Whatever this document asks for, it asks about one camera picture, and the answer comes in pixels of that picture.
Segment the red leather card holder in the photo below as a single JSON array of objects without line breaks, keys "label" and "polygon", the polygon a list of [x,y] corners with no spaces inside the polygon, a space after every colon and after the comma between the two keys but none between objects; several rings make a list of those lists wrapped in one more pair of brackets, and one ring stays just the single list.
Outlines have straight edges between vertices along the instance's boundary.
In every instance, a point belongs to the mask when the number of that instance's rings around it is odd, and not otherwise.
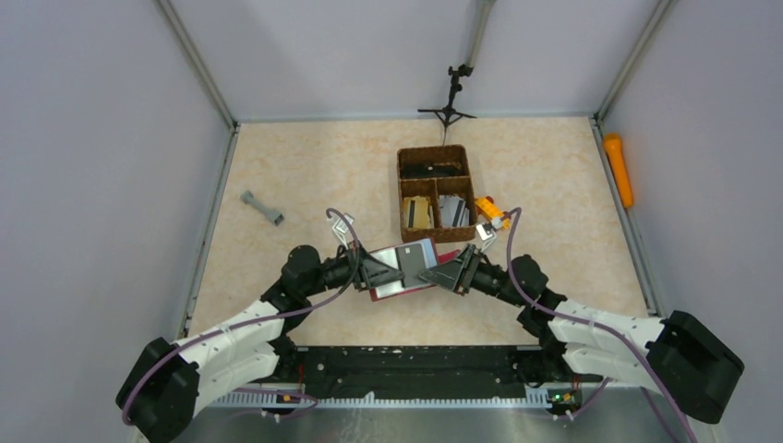
[{"label": "red leather card holder", "polygon": [[403,295],[421,291],[433,287],[418,278],[418,274],[425,269],[430,269],[446,261],[456,258],[459,249],[439,253],[436,244],[431,238],[425,238],[405,244],[389,246],[370,252],[370,255],[378,261],[398,269],[403,278],[389,282],[369,291],[373,302],[386,300],[397,295]]}]

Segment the grey black credit card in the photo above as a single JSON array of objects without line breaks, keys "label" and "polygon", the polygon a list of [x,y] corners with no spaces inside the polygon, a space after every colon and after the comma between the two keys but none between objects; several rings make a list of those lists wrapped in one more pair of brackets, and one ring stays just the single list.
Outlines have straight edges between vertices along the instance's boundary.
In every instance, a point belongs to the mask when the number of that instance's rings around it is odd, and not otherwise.
[{"label": "grey black credit card", "polygon": [[404,288],[413,288],[423,282],[418,274],[428,267],[425,248],[421,243],[400,245],[395,248],[398,268],[404,275],[402,285]]}]

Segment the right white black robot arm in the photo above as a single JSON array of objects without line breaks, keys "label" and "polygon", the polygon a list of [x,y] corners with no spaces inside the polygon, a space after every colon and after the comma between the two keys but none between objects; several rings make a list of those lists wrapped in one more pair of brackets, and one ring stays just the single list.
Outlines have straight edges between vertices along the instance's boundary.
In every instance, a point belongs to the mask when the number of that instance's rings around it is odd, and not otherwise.
[{"label": "right white black robot arm", "polygon": [[580,304],[548,288],[529,255],[507,269],[484,261],[473,245],[419,277],[464,295],[477,290],[521,308],[517,320],[540,345],[579,375],[597,375],[670,396],[685,415],[716,425],[744,372],[744,362],[695,316],[628,317]]}]

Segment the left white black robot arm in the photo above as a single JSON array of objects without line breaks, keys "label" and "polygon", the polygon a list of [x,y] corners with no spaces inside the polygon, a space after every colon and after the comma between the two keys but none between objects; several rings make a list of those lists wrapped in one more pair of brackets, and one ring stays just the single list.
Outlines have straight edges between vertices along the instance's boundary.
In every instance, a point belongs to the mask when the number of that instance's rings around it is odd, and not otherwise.
[{"label": "left white black robot arm", "polygon": [[404,278],[361,245],[322,259],[311,245],[295,247],[280,278],[223,324],[169,342],[150,341],[115,398],[125,425],[150,442],[170,442],[207,405],[250,381],[272,375],[289,347],[286,332],[315,310],[309,297],[349,286],[369,290]]}]

